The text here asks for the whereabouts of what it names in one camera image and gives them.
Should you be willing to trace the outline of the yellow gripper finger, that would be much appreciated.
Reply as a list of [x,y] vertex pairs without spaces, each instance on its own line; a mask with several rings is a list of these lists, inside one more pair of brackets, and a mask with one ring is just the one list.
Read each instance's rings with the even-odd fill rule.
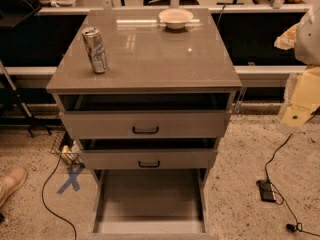
[[279,110],[277,130],[291,134],[300,129],[320,107],[320,67],[307,66],[292,73],[286,82],[284,103]]

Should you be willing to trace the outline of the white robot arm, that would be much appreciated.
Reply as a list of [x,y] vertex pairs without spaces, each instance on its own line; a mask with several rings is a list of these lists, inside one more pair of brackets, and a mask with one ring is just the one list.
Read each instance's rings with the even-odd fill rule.
[[295,58],[306,68],[292,74],[286,83],[285,102],[279,117],[283,126],[302,127],[320,107],[320,7],[313,6],[274,42],[278,49],[294,49]]

